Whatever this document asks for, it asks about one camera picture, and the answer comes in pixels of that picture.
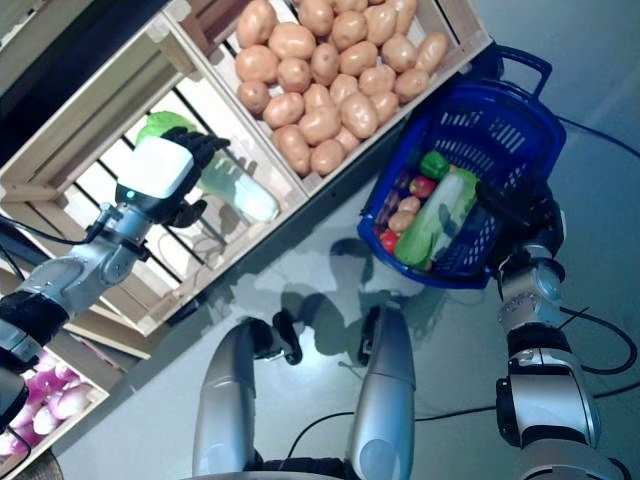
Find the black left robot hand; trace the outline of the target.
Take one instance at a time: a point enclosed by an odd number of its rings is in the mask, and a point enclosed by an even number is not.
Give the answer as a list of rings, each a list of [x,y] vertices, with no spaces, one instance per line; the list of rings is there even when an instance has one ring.
[[[193,159],[193,166],[189,173],[180,182],[177,192],[171,196],[172,209],[162,222],[166,226],[187,228],[200,219],[206,209],[206,202],[198,200],[190,204],[186,200],[186,195],[196,186],[215,153],[228,147],[230,141],[226,138],[189,131],[186,127],[174,127],[164,133],[162,138],[186,149]]]

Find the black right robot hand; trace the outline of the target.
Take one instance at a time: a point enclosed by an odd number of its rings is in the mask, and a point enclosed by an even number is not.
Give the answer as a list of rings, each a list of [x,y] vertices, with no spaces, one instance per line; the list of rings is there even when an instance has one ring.
[[[552,257],[557,255],[566,236],[565,218],[544,179],[523,177],[502,190],[479,182],[476,198],[519,243],[538,245]]]

